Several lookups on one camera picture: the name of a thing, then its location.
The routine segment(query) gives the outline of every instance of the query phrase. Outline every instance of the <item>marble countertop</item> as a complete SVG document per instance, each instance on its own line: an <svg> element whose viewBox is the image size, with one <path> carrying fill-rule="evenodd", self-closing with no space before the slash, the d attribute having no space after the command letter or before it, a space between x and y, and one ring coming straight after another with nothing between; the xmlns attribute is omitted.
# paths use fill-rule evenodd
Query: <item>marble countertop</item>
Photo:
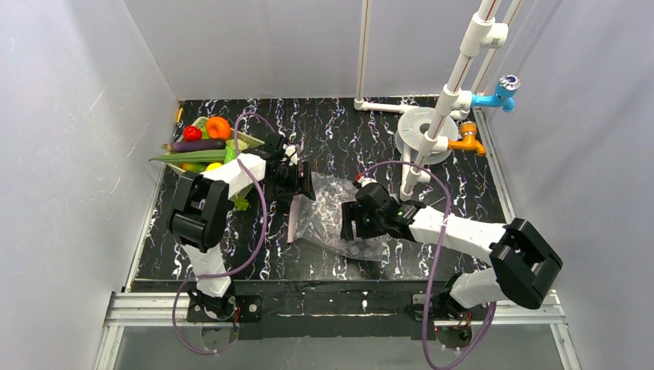
<svg viewBox="0 0 654 370"><path fill-rule="evenodd" d="M434 106L434 98L382 98L376 103L412 103ZM399 159L394 133L399 115L358 112L352 99L240 99L192 100L183 104L181 121L174 128L174 140L185 126L199 116L223 116L233 124L239 113L256 112L266 117L300 148L300 157L312 163L314 172L353 179L373 163ZM257 135L265 126L250 118L241 131ZM452 193L453 213L460 217L486 222L504 222L501 204L494 187L486 158L472 152L455 151L443 163L430 168ZM401 168L378 170L376 179L396 192ZM164 170L153 213L147 215L147 237L138 265L137 281L181 280L192 274L188 258L166 228L170 203L178 176ZM443 197L440 189L419 184L416 198L429 204ZM231 211L221 248L228 268L245 262L256 245L261 225L261 207L257 197L248 196L251 206L242 212ZM439 210L444 202L435 206ZM255 263L234 276L257 280L424 280L433 260L434 246L392 240L380 245L382 261L348 259L319 247L299 247L286 243L289 205L268 205L269 227L278 230L268 235ZM471 272L481 262L456 251L443 249L437 279L446 280L455 272Z"/></svg>

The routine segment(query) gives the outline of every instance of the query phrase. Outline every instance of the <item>clear plastic bag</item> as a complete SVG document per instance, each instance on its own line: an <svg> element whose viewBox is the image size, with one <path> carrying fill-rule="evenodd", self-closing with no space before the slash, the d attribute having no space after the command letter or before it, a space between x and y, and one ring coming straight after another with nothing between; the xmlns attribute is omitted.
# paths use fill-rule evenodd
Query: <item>clear plastic bag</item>
<svg viewBox="0 0 654 370"><path fill-rule="evenodd" d="M354 201L356 188L351 181L312 173L315 201L296 196L291 204L288 242L316 244L330 251L357 260L381 261L387 235L365 240L341 239L341 204Z"/></svg>

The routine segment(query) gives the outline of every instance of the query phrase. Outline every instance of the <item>orange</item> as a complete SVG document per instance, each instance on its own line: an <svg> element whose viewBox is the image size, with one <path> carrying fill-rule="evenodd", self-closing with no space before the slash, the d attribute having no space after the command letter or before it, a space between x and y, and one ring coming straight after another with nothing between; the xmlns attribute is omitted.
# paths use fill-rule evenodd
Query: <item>orange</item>
<svg viewBox="0 0 654 370"><path fill-rule="evenodd" d="M229 140L231 127L223 117L211 117L207 121L207 133L211 139Z"/></svg>

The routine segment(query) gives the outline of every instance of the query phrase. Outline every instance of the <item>white backdrop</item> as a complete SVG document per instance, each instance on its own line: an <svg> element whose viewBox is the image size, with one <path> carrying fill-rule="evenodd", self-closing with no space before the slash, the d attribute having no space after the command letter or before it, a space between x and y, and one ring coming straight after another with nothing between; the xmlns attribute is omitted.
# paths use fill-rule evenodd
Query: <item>white backdrop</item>
<svg viewBox="0 0 654 370"><path fill-rule="evenodd" d="M652 368L654 3L538 1L507 51L522 79L490 131L518 216L560 253L583 368Z"/></svg>
<svg viewBox="0 0 654 370"><path fill-rule="evenodd" d="M93 367L177 102L122 2L0 3L0 368Z"/></svg>
<svg viewBox="0 0 654 370"><path fill-rule="evenodd" d="M125 3L179 100L356 93L361 0ZM374 0L364 95L439 93L479 3Z"/></svg>

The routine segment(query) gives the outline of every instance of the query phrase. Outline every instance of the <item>blue faucet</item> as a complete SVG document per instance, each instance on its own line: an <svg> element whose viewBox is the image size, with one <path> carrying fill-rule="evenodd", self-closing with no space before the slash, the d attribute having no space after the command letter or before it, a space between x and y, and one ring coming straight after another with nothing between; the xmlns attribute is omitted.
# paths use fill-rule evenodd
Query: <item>blue faucet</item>
<svg viewBox="0 0 654 370"><path fill-rule="evenodd" d="M478 96L472 95L470 106L494 106L503 107L505 112L513 112L515 102L512 98L520 87L520 80L516 76L507 75L500 78L500 82L495 87L495 95Z"/></svg>

